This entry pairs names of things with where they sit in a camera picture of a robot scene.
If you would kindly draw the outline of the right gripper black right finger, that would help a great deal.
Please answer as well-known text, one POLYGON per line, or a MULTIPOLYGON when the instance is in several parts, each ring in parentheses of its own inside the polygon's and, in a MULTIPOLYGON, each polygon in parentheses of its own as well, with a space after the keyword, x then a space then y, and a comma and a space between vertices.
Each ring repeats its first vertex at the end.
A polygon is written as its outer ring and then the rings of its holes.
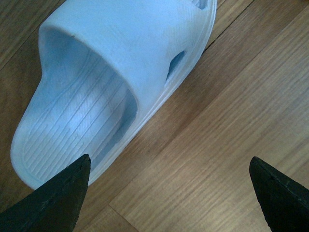
POLYGON ((273 232, 309 230, 309 190, 258 157, 249 173, 267 225, 273 232))

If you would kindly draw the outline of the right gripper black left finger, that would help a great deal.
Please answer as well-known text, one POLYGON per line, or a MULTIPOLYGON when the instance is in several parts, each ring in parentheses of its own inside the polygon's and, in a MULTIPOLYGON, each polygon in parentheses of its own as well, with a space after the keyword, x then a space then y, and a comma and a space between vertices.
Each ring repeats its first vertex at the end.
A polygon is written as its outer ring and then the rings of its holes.
POLYGON ((91 159, 82 155, 0 215, 2 232, 71 232, 86 193, 91 159))

